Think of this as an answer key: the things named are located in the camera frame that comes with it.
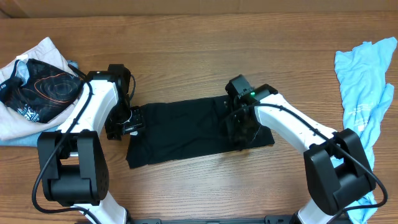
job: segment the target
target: wooden surface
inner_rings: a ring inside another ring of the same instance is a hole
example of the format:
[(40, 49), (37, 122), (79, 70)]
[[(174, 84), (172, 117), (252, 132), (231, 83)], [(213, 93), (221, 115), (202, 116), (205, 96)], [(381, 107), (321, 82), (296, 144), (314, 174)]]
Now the wooden surface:
[[(334, 72), (337, 50), (398, 36), (398, 12), (254, 14), (226, 16), (8, 19), (0, 22), (0, 67), (49, 36), (84, 72), (123, 63), (137, 80), (133, 104), (224, 95), (242, 73), (269, 83), (299, 110), (341, 130), (343, 109)], [(398, 85), (398, 57), (386, 80)], [(370, 223), (398, 222), (398, 103), (382, 122), (375, 174), (388, 204)], [(275, 145), (130, 170), (129, 137), (101, 143), (110, 191), (134, 218), (234, 218), (291, 214), (308, 201), (303, 159), (274, 133)], [(0, 148), (0, 223), (73, 223), (77, 212), (41, 214), (30, 201), (39, 173), (31, 147)], [(377, 189), (376, 199), (382, 195)], [(39, 203), (47, 202), (40, 187)]]

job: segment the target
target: black fabric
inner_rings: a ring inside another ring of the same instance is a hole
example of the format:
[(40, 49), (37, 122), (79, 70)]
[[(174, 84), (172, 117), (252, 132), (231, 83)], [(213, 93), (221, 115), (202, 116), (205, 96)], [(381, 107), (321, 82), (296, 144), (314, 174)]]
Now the black fabric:
[[(188, 159), (237, 150), (220, 129), (229, 111), (228, 96), (141, 106), (146, 129), (131, 136), (126, 160), (130, 168), (174, 159)], [(267, 127), (261, 127), (247, 148), (274, 144)]]
[(29, 59), (29, 79), (25, 85), (16, 74), (17, 62), (11, 77), (0, 88), (0, 100), (29, 121), (47, 123), (77, 98), (82, 80), (57, 67)]

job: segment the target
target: folded black garment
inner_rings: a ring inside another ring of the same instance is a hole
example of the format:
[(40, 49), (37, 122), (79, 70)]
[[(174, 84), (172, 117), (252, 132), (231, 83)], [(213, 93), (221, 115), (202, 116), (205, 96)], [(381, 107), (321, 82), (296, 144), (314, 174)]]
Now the folded black garment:
[[(130, 168), (237, 150), (220, 129), (230, 113), (227, 100), (228, 96), (218, 96), (141, 106), (146, 128), (130, 137), (126, 157)], [(245, 149), (274, 143), (270, 129), (261, 126)]]
[(0, 84), (0, 101), (29, 121), (49, 122), (81, 92), (83, 81), (76, 76), (35, 59), (26, 63), (29, 74), (21, 74), (19, 62), (16, 61), (11, 77)]

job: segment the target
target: black cable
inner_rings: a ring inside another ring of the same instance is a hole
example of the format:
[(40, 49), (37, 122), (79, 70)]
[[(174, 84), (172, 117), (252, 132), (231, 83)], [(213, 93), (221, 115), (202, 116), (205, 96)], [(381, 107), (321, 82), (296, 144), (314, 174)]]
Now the black cable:
[(296, 119), (298, 119), (299, 121), (301, 121), (304, 125), (306, 125), (306, 127), (308, 127), (311, 131), (313, 131), (315, 134), (319, 135), (321, 138), (323, 138), (327, 143), (329, 143), (330, 145), (332, 145), (334, 148), (336, 148), (337, 150), (339, 150), (344, 156), (345, 158), (348, 158), (349, 160), (353, 161), (354, 163), (356, 163), (358, 166), (360, 166), (360, 168), (362, 168), (367, 174), (369, 174), (369, 176), (371, 176), (376, 183), (378, 184), (378, 186), (380, 187), (380, 189), (383, 192), (383, 200), (377, 204), (374, 205), (358, 205), (358, 206), (354, 206), (354, 207), (349, 207), (349, 208), (344, 208), (342, 209), (340, 212), (338, 212), (328, 223), (331, 223), (333, 220), (335, 220), (336, 218), (338, 218), (342, 213), (350, 211), (350, 210), (355, 210), (355, 209), (362, 209), (362, 208), (379, 208), (381, 206), (383, 206), (384, 204), (387, 203), (388, 200), (388, 193), (387, 193), (387, 189), (385, 188), (384, 184), (378, 179), (378, 177), (376, 177), (372, 171), (368, 170), (365, 166), (363, 166), (360, 162), (358, 162), (354, 157), (352, 157), (350, 154), (348, 154), (346, 151), (344, 151), (344, 149), (342, 149), (341, 147), (339, 147), (337, 144), (335, 144), (332, 140), (330, 140), (328, 137), (326, 137), (325, 135), (323, 135), (321, 132), (319, 132), (318, 129), (314, 128), (311, 124), (309, 124), (308, 122), (306, 122), (302, 117), (300, 117), (299, 115), (297, 115), (296, 113), (294, 113), (293, 111), (283, 107), (282, 105), (274, 105), (274, 104), (270, 104), (270, 103), (258, 103), (258, 104), (253, 104), (253, 105), (249, 105), (249, 106), (243, 106), (239, 109), (237, 109), (236, 111), (230, 113), (229, 115), (227, 115), (227, 117), (225, 117), (224, 120), (221, 121), (224, 122), (226, 121), (229, 117), (234, 116), (236, 114), (238, 114), (240, 111), (245, 110), (245, 109), (249, 109), (249, 108), (253, 108), (255, 106), (268, 106), (268, 107), (273, 107), (273, 108), (278, 108), (280, 110), (283, 110), (285, 112), (288, 112), (289, 114), (291, 114), (293, 117), (295, 117)]
[(132, 96), (134, 96), (134, 92), (136, 91), (136, 78), (134, 78), (134, 75), (132, 75), (131, 73), (130, 73), (130, 75), (131, 75), (131, 78), (132, 78), (132, 80), (134, 82), (134, 86), (132, 87), (132, 91), (131, 91), (131, 94), (130, 94), (130, 101), (131, 101), (132, 100)]
[(56, 209), (56, 210), (48, 210), (48, 209), (42, 208), (37, 203), (37, 199), (36, 199), (37, 189), (39, 188), (40, 181), (42, 180), (44, 172), (47, 170), (47, 167), (49, 166), (50, 161), (55, 156), (55, 154), (58, 152), (58, 150), (60, 149), (60, 146), (63, 144), (63, 142), (67, 139), (67, 137), (69, 136), (69, 134), (72, 131), (73, 127), (77, 124), (79, 118), (82, 116), (83, 112), (86, 110), (86, 108), (88, 106), (88, 103), (91, 100), (91, 96), (93, 95), (93, 87), (91, 87), (90, 82), (88, 80), (86, 80), (86, 77), (85, 77), (84, 73), (79, 71), (77, 68), (75, 68), (75, 67), (73, 67), (71, 65), (68, 65), (68, 66), (79, 77), (81, 77), (86, 82), (86, 84), (88, 85), (88, 88), (89, 88), (88, 98), (87, 98), (85, 104), (83, 105), (83, 107), (81, 108), (81, 110), (79, 111), (79, 113), (77, 114), (76, 118), (73, 119), (71, 126), (67, 129), (65, 134), (62, 135), (61, 139), (59, 140), (59, 142), (55, 146), (54, 150), (52, 151), (49, 159), (47, 159), (47, 162), (44, 164), (42, 170), (40, 171), (39, 175), (37, 176), (35, 185), (33, 186), (33, 190), (32, 190), (32, 203), (33, 203), (33, 206), (38, 211), (40, 211), (42, 213), (52, 214), (52, 213), (61, 213), (61, 212), (70, 212), (70, 211), (81, 211), (83, 213), (86, 213), (96, 224), (101, 224), (100, 221), (88, 209), (81, 208), (81, 207), (73, 207), (73, 208), (61, 208), (61, 209)]

